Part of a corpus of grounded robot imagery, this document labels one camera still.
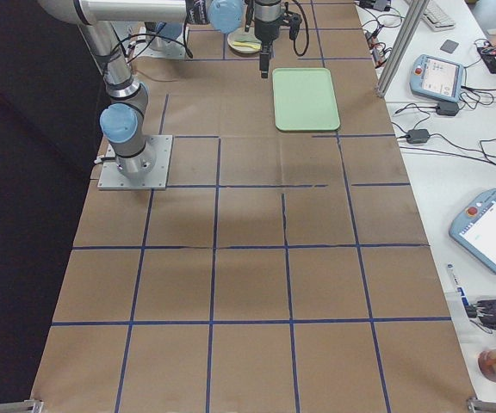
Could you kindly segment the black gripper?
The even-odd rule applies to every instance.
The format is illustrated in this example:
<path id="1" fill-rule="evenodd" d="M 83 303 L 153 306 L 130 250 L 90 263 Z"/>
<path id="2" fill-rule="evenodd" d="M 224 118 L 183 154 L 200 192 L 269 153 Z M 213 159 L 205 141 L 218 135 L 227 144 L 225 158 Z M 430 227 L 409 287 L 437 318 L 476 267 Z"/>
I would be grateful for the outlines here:
<path id="1" fill-rule="evenodd" d="M 254 30 L 260 40 L 259 71 L 261 78 L 269 73 L 272 43 L 279 37 L 280 27 L 289 28 L 289 38 L 295 40 L 300 30 L 302 16 L 288 7 L 285 1 L 255 0 L 253 2 Z"/>

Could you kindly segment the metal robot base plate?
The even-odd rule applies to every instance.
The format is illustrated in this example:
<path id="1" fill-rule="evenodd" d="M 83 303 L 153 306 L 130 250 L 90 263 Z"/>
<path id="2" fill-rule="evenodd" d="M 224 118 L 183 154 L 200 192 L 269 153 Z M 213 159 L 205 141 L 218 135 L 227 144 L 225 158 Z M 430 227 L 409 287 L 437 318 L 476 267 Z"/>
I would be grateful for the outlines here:
<path id="1" fill-rule="evenodd" d="M 172 153 L 171 135 L 146 135 L 144 151 L 134 158 L 118 157 L 111 145 L 102 162 L 97 187 L 101 190 L 165 190 Z"/>

